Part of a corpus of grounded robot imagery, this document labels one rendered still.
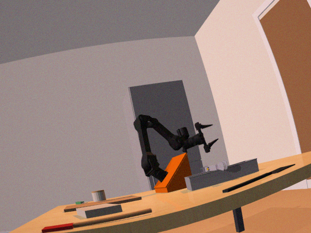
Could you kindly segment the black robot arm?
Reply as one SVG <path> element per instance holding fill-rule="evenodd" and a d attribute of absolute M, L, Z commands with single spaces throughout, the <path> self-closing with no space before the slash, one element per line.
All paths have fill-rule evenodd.
<path fill-rule="evenodd" d="M 134 121 L 134 127 L 135 130 L 138 132 L 139 136 L 142 151 L 141 166 L 144 169 L 145 175 L 147 177 L 150 177 L 152 175 L 155 178 L 159 179 L 160 182 L 163 181 L 168 172 L 159 168 L 160 164 L 156 159 L 156 155 L 151 153 L 147 128 L 153 128 L 154 130 L 156 130 L 169 142 L 169 145 L 174 150 L 179 150 L 182 147 L 182 151 L 187 153 L 187 149 L 193 147 L 190 138 L 188 138 L 189 134 L 186 127 L 178 129 L 177 136 L 172 134 L 168 129 L 166 129 L 160 122 L 158 122 L 156 118 L 152 118 L 147 115 L 139 115 Z"/>

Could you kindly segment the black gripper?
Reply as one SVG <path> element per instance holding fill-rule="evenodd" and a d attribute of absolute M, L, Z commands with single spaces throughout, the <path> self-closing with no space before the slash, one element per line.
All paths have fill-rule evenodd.
<path fill-rule="evenodd" d="M 218 140 L 218 138 L 217 138 L 216 140 L 210 142 L 208 145 L 206 144 L 201 129 L 209 127 L 209 126 L 212 126 L 212 125 L 201 125 L 201 124 L 199 124 L 199 122 L 195 123 L 196 130 L 199 132 L 199 134 L 190 137 L 190 140 L 191 140 L 191 143 L 192 143 L 193 147 L 203 143 L 204 144 L 204 150 L 205 150 L 206 153 L 210 152 L 210 149 L 211 149 L 210 147 Z"/>

